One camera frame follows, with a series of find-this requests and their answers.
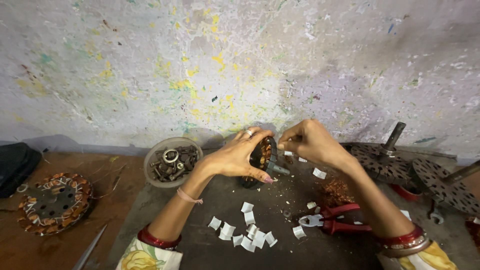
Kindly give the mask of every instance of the red bangle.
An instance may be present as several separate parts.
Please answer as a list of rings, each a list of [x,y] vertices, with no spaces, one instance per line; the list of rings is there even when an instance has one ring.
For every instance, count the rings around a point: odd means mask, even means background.
[[[163,240],[160,240],[160,239],[157,239],[155,237],[153,237],[153,235],[151,235],[149,232],[148,232],[148,226],[150,224],[146,225],[141,231],[138,232],[137,234],[137,239],[144,242],[145,244],[148,244],[148,245],[151,245],[151,246],[154,246],[154,247],[158,247],[158,248],[161,248],[161,249],[174,249],[178,246],[178,244],[180,243],[180,240],[181,240],[181,235],[178,237],[177,240],[175,241],[163,241]]]
[[[377,237],[377,241],[382,246],[405,245],[405,244],[411,243],[423,235],[423,229],[415,223],[414,225],[415,225],[415,229],[409,234],[402,235],[399,237],[392,237],[392,238]]]

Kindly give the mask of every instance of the woman's left hand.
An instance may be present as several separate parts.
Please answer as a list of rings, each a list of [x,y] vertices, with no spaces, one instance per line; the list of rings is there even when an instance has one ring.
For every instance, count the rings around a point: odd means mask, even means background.
[[[252,136],[244,131],[238,132],[232,141],[205,156],[195,167],[205,166],[212,175],[251,176],[264,183],[273,183],[273,179],[266,172],[250,165],[250,154],[263,138],[274,134],[258,126],[249,127],[248,130],[252,132]]]

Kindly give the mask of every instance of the plastic bowl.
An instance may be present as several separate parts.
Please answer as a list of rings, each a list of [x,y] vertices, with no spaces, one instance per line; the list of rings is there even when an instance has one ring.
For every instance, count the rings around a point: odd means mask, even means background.
[[[148,154],[145,156],[145,160],[144,160],[144,173],[145,173],[147,182],[149,182],[150,184],[156,187],[162,187],[162,188],[176,187],[183,184],[183,182],[185,182],[185,180],[187,180],[188,177],[190,176],[190,173],[184,174],[182,177],[177,178],[175,181],[172,181],[172,182],[160,182],[159,180],[155,180],[155,173],[152,172],[152,167],[150,167],[150,163],[158,160],[155,155],[155,151],[172,149],[180,146],[189,147],[190,145],[193,145],[195,148],[198,149],[198,154],[199,154],[198,159],[201,159],[204,157],[204,153],[202,152],[202,149],[200,149],[200,147],[194,141],[184,137],[174,137],[174,138],[163,140],[157,143],[152,149],[150,149]]]

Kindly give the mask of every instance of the black bag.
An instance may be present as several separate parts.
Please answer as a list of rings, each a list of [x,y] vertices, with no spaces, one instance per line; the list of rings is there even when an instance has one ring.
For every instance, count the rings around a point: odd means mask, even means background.
[[[26,143],[0,146],[0,198],[8,198],[33,172],[42,154]]]

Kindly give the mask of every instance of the forearm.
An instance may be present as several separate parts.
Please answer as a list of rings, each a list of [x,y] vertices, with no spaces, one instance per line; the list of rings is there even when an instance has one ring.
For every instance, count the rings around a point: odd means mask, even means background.
[[[210,179],[212,175],[209,174],[208,169],[198,163],[181,189],[191,198],[198,199]],[[148,232],[159,240],[175,241],[180,236],[194,205],[195,203],[188,202],[175,194],[152,221]]]
[[[346,162],[341,170],[348,176],[348,189],[376,236],[398,237],[414,230],[415,225],[380,191],[356,160]]]

